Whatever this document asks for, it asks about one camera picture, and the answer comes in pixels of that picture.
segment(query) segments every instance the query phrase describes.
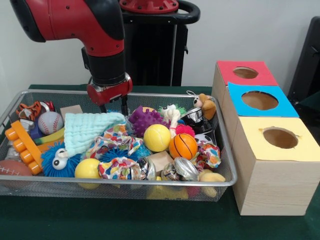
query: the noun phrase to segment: black handle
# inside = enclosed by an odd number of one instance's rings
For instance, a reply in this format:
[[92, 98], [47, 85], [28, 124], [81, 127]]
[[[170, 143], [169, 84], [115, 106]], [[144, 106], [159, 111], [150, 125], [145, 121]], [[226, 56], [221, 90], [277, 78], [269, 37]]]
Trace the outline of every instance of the black handle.
[[139, 14], [122, 11], [125, 24], [167, 24], [186, 25], [193, 24], [200, 19], [200, 9], [191, 2], [179, 0], [179, 9], [187, 13], [165, 13], [165, 14]]

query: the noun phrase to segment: teddy bear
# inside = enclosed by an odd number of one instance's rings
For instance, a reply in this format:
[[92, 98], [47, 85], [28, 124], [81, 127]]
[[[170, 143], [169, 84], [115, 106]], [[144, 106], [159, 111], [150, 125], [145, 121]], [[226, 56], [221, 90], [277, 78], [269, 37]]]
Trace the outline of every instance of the teddy bear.
[[194, 98], [193, 105], [196, 108], [201, 108], [203, 116], [208, 120], [214, 117], [217, 110], [216, 104], [211, 100], [211, 97], [203, 93]]

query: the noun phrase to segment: orange basketball toy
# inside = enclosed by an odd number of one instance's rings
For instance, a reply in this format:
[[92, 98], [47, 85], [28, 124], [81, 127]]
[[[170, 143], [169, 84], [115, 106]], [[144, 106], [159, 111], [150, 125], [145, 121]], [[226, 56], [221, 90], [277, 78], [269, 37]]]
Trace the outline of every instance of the orange basketball toy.
[[194, 137], [186, 133], [181, 133], [171, 139], [169, 150], [174, 159], [183, 157], [191, 160], [198, 151], [198, 145]]

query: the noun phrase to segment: circular hole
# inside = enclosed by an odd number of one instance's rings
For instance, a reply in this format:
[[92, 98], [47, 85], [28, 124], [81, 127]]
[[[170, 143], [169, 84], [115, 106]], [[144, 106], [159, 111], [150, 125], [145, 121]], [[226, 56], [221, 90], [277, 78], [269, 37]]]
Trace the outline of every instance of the circular hole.
[[242, 79], [254, 79], [259, 74], [256, 70], [245, 66], [236, 67], [233, 69], [233, 73]]
[[298, 144], [298, 139], [293, 132], [280, 127], [266, 128], [263, 136], [268, 143], [282, 149], [292, 149]]
[[241, 98], [245, 104], [259, 110], [274, 109], [279, 104], [274, 96], [263, 91], [249, 91], [243, 94]]

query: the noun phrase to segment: baseball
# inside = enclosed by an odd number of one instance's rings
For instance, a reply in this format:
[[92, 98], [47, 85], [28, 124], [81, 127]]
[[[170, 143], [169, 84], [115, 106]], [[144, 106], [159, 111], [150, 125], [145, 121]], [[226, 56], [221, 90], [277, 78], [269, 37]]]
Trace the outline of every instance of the baseball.
[[43, 134], [50, 135], [62, 129], [64, 121], [59, 113], [55, 111], [47, 111], [40, 115], [38, 126]]

